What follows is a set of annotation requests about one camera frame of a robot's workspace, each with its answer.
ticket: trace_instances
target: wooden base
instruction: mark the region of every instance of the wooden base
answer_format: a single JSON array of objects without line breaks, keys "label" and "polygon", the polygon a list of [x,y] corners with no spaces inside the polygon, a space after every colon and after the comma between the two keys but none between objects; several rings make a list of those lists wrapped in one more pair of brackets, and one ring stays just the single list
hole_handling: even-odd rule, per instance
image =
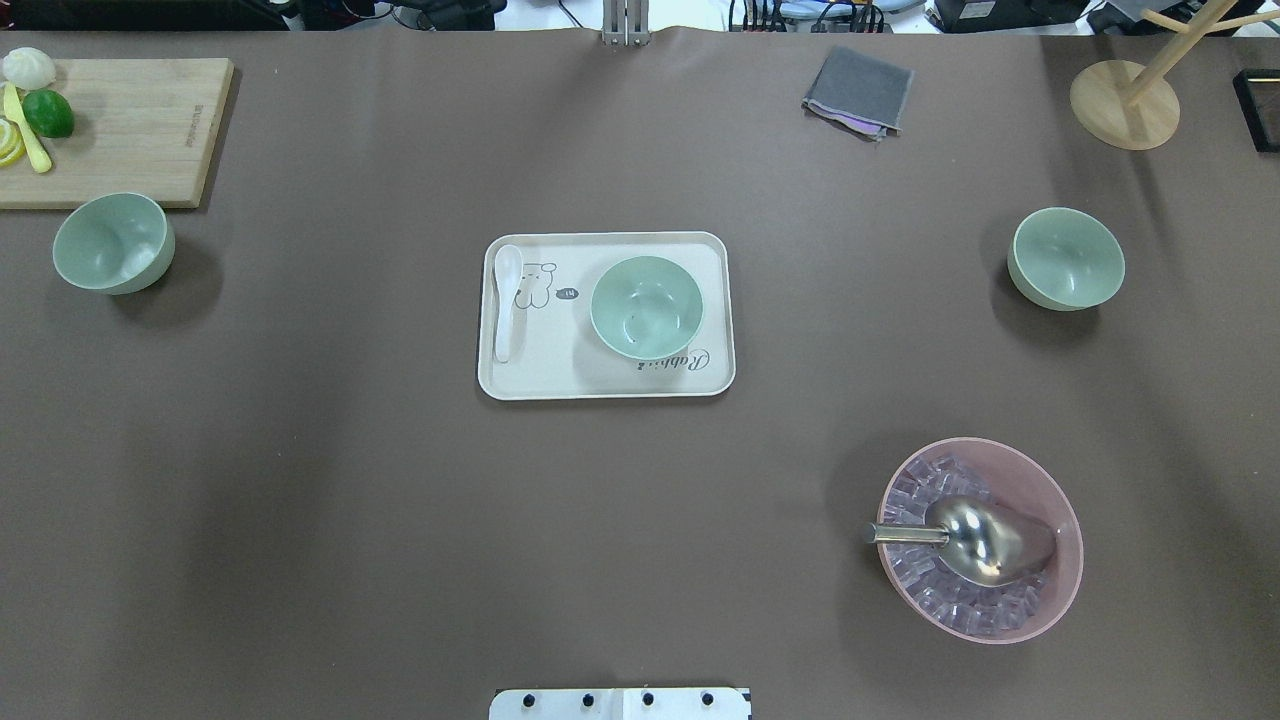
[{"label": "wooden base", "polygon": [[1085,68],[1071,82],[1071,110],[1094,137],[1125,150],[1151,150],[1178,129],[1178,95],[1164,79],[1156,81],[1133,105],[1125,95],[1143,65],[1105,60]]}]

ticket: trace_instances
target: white floor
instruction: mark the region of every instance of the white floor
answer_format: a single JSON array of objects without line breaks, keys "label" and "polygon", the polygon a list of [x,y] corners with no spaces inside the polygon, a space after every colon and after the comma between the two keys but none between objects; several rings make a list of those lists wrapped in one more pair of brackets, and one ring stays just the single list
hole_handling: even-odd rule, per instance
[{"label": "white floor", "polygon": [[[906,0],[893,0],[902,3]],[[599,28],[603,17],[603,0],[563,0],[564,8],[573,13],[584,27]],[[736,3],[735,17],[739,17],[742,4]],[[1275,10],[1276,0],[1267,0],[1262,4],[1261,12]],[[384,3],[378,4],[375,14],[383,14],[390,9]],[[662,29],[672,26],[696,27],[703,29],[723,31],[728,27],[730,0],[649,0],[649,27]],[[410,19],[412,10],[398,10],[402,17]],[[498,29],[550,29],[575,27],[568,14],[559,8],[556,0],[507,0],[507,9],[494,17]],[[897,13],[888,13],[888,23],[895,33],[929,33],[936,35],[934,28],[924,18],[924,5],[915,5]],[[396,24],[389,17],[378,20],[362,22],[355,28],[372,24]],[[1092,35],[1088,23],[1082,18],[1074,24],[1046,26],[1037,28],[1023,28],[1012,31],[1000,31],[1020,35]],[[1236,36],[1251,37],[1280,37],[1272,26],[1254,23],[1240,28]]]}]

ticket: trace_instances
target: wooden cutting board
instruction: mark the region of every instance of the wooden cutting board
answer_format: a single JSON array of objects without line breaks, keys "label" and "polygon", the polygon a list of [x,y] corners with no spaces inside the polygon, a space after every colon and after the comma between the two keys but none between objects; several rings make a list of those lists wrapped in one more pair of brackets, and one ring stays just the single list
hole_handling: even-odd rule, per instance
[{"label": "wooden cutting board", "polygon": [[26,156],[0,168],[0,209],[76,208],[133,191],[166,208],[198,208],[232,83],[225,58],[55,60],[76,114],[67,138],[41,138],[54,169]]}]

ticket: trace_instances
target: garlic bulb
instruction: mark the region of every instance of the garlic bulb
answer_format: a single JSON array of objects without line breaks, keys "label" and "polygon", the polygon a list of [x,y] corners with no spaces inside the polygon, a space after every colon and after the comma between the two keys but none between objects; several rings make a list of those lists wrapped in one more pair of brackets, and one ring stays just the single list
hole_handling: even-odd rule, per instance
[{"label": "garlic bulb", "polygon": [[4,56],[4,77],[22,90],[40,90],[56,74],[52,58],[35,47],[18,47]]}]

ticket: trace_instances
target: gray cloth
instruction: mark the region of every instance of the gray cloth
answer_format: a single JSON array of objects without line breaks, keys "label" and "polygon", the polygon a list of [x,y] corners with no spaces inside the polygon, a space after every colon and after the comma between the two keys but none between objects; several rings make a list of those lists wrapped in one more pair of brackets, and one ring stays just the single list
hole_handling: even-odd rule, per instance
[{"label": "gray cloth", "polygon": [[915,70],[833,47],[803,105],[872,140],[901,132],[902,108]]}]

